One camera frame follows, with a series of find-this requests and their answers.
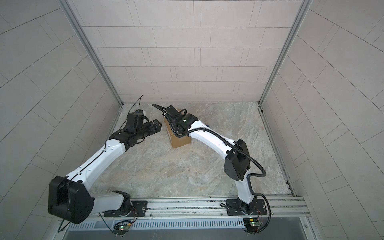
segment gray marble floor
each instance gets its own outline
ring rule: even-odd
[[[266,170],[266,177],[252,178],[254,191],[263,194],[290,193],[272,150],[255,103],[158,103],[187,111],[218,133],[243,139],[250,155]],[[124,105],[117,128],[125,121],[132,104]],[[141,103],[150,121],[164,124],[161,112]],[[196,139],[173,149],[166,128],[149,136],[117,158],[96,180],[92,194],[120,190],[137,197],[185,197],[237,195],[234,181],[223,171],[224,160]],[[251,171],[258,172],[251,163]]]

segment white wall tile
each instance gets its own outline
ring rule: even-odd
[[[200,93],[233,93],[234,82],[201,82]]]
[[[195,66],[200,66],[200,59],[201,59],[200,51],[201,51],[200,48],[195,48]]]
[[[217,67],[176,67],[177,81],[216,81]]]
[[[138,99],[142,94],[131,94],[132,99]],[[143,94],[141,98],[142,103],[152,102],[167,102],[168,98],[166,94]]]
[[[47,160],[45,160],[42,157],[39,157],[37,155],[32,159],[31,164],[33,164],[39,168],[42,168],[44,170],[47,170],[50,173],[55,173],[57,168],[59,167],[56,164],[53,164],[50,161],[47,161]]]
[[[148,48],[152,66],[194,66],[194,48]]]
[[[332,180],[329,180],[328,182],[325,182],[321,185],[324,189],[324,192],[330,192],[345,186],[348,186],[347,181],[345,181],[345,178],[343,175],[334,178]]]
[[[261,67],[224,67],[221,81],[256,82]]]
[[[93,109],[88,120],[85,122],[83,128],[81,129],[78,137],[83,140],[86,144],[91,145],[92,141],[97,133],[97,130],[100,128],[101,123],[103,122],[106,112],[101,107],[100,104],[97,104],[95,109]]]
[[[0,15],[12,28],[60,8],[56,1],[4,0],[0,3]]]
[[[261,97],[261,94],[244,94],[243,102],[258,102]]]
[[[327,65],[327,61],[298,36],[296,36],[288,56],[311,83]]]
[[[299,166],[300,164],[302,164],[303,162],[305,162],[307,160],[308,160],[307,155],[305,155],[305,153],[303,153],[298,158],[293,160],[293,164],[295,165],[295,167],[297,167],[297,166]]]
[[[302,121],[295,129],[295,133],[321,184],[341,175],[338,166],[308,119]]]
[[[262,41],[264,30],[265,28],[212,28],[210,47],[258,48]]]
[[[105,70],[113,83],[132,82],[125,67],[105,67]]]
[[[37,155],[60,165],[86,120],[79,110],[71,107]]]
[[[133,26],[126,1],[73,0],[85,26]]]
[[[347,186],[329,192],[327,197],[349,239],[380,239],[380,235],[350,187]]]
[[[251,48],[249,49],[246,66],[273,67],[281,48]]]
[[[86,151],[79,147],[77,144],[72,144],[59,169],[57,169],[56,176],[66,176],[68,173],[79,167],[83,161]]]
[[[384,32],[384,18],[372,28],[369,34],[364,38],[367,43],[373,44]]]
[[[384,106],[384,90],[381,91],[378,95],[376,95],[371,101],[378,108],[381,108],[382,106]]]
[[[44,15],[44,19],[62,43],[75,35],[72,26],[61,9]]]
[[[53,129],[34,112],[29,112],[0,142],[0,195],[6,195]]]
[[[341,225],[322,227],[326,237],[347,237]]]
[[[5,32],[11,30],[12,27],[4,20],[2,16],[0,16],[0,29]]]
[[[313,85],[359,142],[384,130],[384,114],[331,65]]]
[[[85,117],[88,118],[90,113],[79,103],[79,101],[76,100],[76,102],[73,104],[77,110],[81,112],[81,114]]]
[[[135,1],[141,26],[194,26],[192,1]]]
[[[344,125],[344,123],[341,123],[339,126],[337,126],[335,129],[333,129],[330,133],[328,133],[321,140],[323,141],[325,146],[328,146],[331,142],[335,141],[338,137],[340,137],[341,135],[343,135],[347,131],[348,131],[348,128]]]
[[[39,115],[46,122],[51,124],[53,127],[56,127],[59,124],[59,121],[56,118],[54,118],[51,114],[49,114],[49,112],[43,109],[39,104],[36,104],[36,106],[32,108],[32,111],[37,115]]]
[[[207,94],[207,102],[242,102],[244,94]]]
[[[100,75],[98,75],[80,95],[78,102],[87,110],[88,113],[91,113],[107,88],[108,87],[104,80]]]
[[[1,34],[0,42],[0,73],[8,80],[56,47],[36,20]]]
[[[275,142],[278,146],[281,159],[283,160],[283,164],[285,166],[285,169],[288,173],[288,177],[290,178],[291,182],[295,182],[298,179],[300,179],[299,174],[297,173],[297,170],[295,168],[295,165],[293,164],[291,155],[288,152],[288,149],[285,145],[285,142],[283,140],[283,137],[281,136],[280,130],[278,130],[275,134]]]
[[[332,209],[319,180],[316,177],[309,161],[305,161],[297,167],[301,182],[311,201],[316,216],[321,226],[339,225],[335,212]]]
[[[308,80],[304,80],[295,98],[320,138],[341,124],[341,120]]]
[[[36,239],[41,239],[44,236],[52,218],[30,215],[17,235],[16,240],[28,239],[33,236]]]
[[[382,144],[383,142],[384,132],[381,132],[361,144],[365,151],[367,151],[369,156],[382,171],[384,171],[384,147]]]
[[[297,35],[317,50],[332,26],[333,23],[309,10]]]
[[[206,94],[167,94],[168,102],[206,102]]]
[[[253,5],[251,20],[249,21],[249,27],[256,27],[257,18],[259,17],[261,6],[262,2],[255,1]]]
[[[202,1],[201,26],[248,27],[254,2]]]
[[[291,28],[265,28],[261,48],[282,48]]]
[[[337,31],[322,56],[367,98],[384,89],[384,53],[346,30]]]
[[[129,12],[131,14],[134,26],[141,26],[140,18],[136,10],[136,4],[134,0],[127,0]]]
[[[285,145],[287,146],[288,152],[291,155],[292,160],[296,160],[299,156],[304,153],[303,148],[300,145],[299,140],[293,131],[291,124],[288,121],[285,113],[282,113],[276,120],[277,126],[279,127],[281,136],[284,139]]]
[[[131,67],[136,82],[172,82],[169,67]]]
[[[288,56],[284,59],[284,62],[279,70],[279,74],[291,91],[302,75],[300,69]]]
[[[240,60],[239,66],[242,66],[242,67],[245,66],[245,63],[246,63],[247,58],[248,58],[248,53],[249,53],[249,48],[243,48],[243,53],[241,55],[241,60]]]
[[[303,112],[303,110],[301,109],[295,97],[292,95],[291,91],[288,89],[287,85],[284,82],[281,83],[281,86],[276,93],[276,97],[279,100],[281,107],[283,108],[288,118],[289,123],[293,124],[294,121]]]
[[[105,48],[105,43],[96,26],[84,26],[83,30],[94,48]]]
[[[327,35],[325,36],[324,40],[321,42],[319,48],[316,50],[320,55],[323,54],[325,48],[328,46],[328,44],[331,42],[333,36],[336,34],[336,32],[339,30],[339,26],[336,24],[333,24]]]
[[[239,66],[241,48],[202,48],[201,66]]]
[[[239,90],[237,93],[246,94],[262,94],[266,83],[251,83],[251,82],[240,82]]]
[[[155,39],[151,27],[98,27],[107,48],[154,48]]]
[[[60,121],[85,88],[76,72],[71,70],[43,97],[39,105]]]
[[[379,232],[379,234],[381,236],[384,236],[384,221],[373,222],[373,225],[375,225],[376,230]]]
[[[172,82],[177,82],[176,67],[169,67],[170,75],[172,77]]]
[[[195,93],[194,82],[158,82],[159,94]]]
[[[193,2],[194,26],[201,26],[201,1]]]
[[[70,38],[72,44],[74,45],[74,47],[76,48],[77,52],[80,54],[81,58],[85,58],[88,53],[87,51],[85,50],[83,44],[80,42],[80,39],[77,35],[73,36]]]
[[[121,94],[154,94],[152,83],[116,83]]]
[[[262,3],[256,26],[290,28],[301,2],[265,1]]]
[[[59,38],[56,36],[52,28],[49,26],[47,21],[44,19],[44,16],[41,16],[39,18],[36,18],[36,20],[39,22],[40,26],[44,29],[44,31],[47,33],[49,38],[52,40],[52,42],[56,45],[59,46],[61,44],[61,41]]]
[[[98,48],[106,66],[146,66],[141,48]]]
[[[211,29],[154,27],[153,34],[158,48],[209,48]]]
[[[336,139],[327,149],[369,218],[372,221],[382,220],[384,174],[350,132]]]
[[[1,87],[0,112],[3,114],[0,115],[2,125],[0,139],[3,139],[17,125],[43,96],[44,92],[23,73]]]
[[[0,213],[9,221],[0,225],[0,237],[15,239],[53,174],[29,164],[0,203]]]
[[[80,68],[81,72],[85,75],[85,77],[88,79],[88,82],[92,82],[93,79],[99,73],[89,56],[84,58],[78,64],[78,67]]]
[[[368,1],[327,1],[321,16],[363,39],[383,16],[384,2]]]
[[[66,41],[28,67],[24,73],[48,93],[81,59],[72,42]]]

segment black cable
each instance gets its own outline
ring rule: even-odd
[[[111,233],[113,233],[113,235],[116,235],[116,233],[114,233],[111,228],[108,226],[108,224],[105,222],[103,216],[101,215],[101,213],[99,213],[99,215],[101,216],[101,219],[103,220],[103,222],[105,223],[105,225],[108,227],[108,229],[111,231]]]

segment tiled wall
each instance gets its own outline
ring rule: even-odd
[[[258,101],[301,5],[68,2],[125,102]]]
[[[48,183],[104,143],[119,104],[56,0],[0,1],[0,239],[41,239]]]
[[[384,1],[314,0],[263,105],[324,239],[384,237],[383,15]]]

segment cardboard box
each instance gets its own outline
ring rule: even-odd
[[[184,146],[186,144],[191,143],[191,137],[185,136],[185,137],[176,137],[175,134],[173,134],[172,130],[170,129],[168,121],[164,118],[164,122],[167,127],[167,133],[170,140],[170,144],[172,145],[172,148],[177,148]]]

